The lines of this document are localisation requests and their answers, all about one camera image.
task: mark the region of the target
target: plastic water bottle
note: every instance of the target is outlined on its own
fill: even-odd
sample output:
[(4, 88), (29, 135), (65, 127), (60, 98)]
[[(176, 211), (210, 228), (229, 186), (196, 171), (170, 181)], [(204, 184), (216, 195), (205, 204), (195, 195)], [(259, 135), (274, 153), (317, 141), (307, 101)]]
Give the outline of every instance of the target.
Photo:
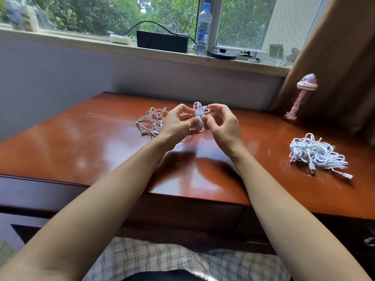
[(203, 11), (198, 17), (198, 36), (196, 38), (196, 55), (206, 55), (207, 45), (209, 43), (210, 26), (212, 21), (212, 15), (210, 13), (211, 4), (203, 3)]

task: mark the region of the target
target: tangled white cable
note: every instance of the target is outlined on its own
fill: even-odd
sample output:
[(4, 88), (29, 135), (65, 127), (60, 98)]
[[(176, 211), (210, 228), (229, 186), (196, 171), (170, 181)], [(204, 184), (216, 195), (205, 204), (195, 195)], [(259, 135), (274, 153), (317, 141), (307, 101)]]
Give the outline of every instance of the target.
[(196, 110), (196, 112), (194, 113), (194, 117), (199, 118), (199, 124), (196, 125), (194, 128), (197, 129), (199, 132), (203, 132), (203, 118), (205, 117), (206, 113), (210, 112), (210, 109), (207, 106), (202, 106), (202, 104), (198, 101), (194, 103), (193, 108)]
[(348, 162), (345, 161), (345, 156), (334, 152), (335, 146), (321, 142), (321, 140), (322, 138), (315, 141), (312, 133), (307, 133), (304, 138), (294, 138), (290, 144), (290, 162), (308, 163), (311, 174), (316, 174), (315, 166), (317, 165), (352, 179), (353, 175), (335, 170), (336, 168), (347, 169)]
[[(157, 136), (163, 127), (164, 113), (168, 114), (166, 108), (151, 108), (149, 111), (146, 111), (144, 116), (139, 117), (137, 120), (137, 125), (142, 126), (144, 129), (141, 131), (141, 134), (151, 134)], [(147, 128), (146, 126), (144, 126), (142, 123), (143, 121), (151, 122), (151, 124), (153, 125), (152, 128)]]

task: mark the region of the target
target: brown curtain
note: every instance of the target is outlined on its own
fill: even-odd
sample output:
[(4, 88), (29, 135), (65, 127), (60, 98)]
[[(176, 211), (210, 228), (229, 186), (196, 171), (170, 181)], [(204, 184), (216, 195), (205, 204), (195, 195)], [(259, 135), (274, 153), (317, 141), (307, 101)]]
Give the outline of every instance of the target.
[(271, 110), (288, 111), (309, 73), (318, 88), (297, 115), (333, 119), (375, 145), (375, 0), (330, 0)]

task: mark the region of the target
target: pink cap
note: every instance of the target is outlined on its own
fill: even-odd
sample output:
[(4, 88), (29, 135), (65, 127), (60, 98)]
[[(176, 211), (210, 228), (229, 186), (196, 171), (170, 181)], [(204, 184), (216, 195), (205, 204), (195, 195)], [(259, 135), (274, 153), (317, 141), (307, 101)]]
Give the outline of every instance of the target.
[(315, 91), (318, 87), (318, 80), (315, 74), (307, 74), (298, 83), (298, 89), (306, 89), (308, 91)]

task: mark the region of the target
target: checkered shirt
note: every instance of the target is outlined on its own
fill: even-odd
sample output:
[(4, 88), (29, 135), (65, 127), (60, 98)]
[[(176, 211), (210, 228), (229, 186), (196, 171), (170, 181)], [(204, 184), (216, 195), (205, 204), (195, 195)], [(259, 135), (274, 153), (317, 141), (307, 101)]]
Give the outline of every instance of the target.
[(145, 271), (185, 269), (207, 281), (289, 281), (276, 255), (233, 250), (196, 253), (174, 244), (114, 237), (83, 281), (121, 281)]

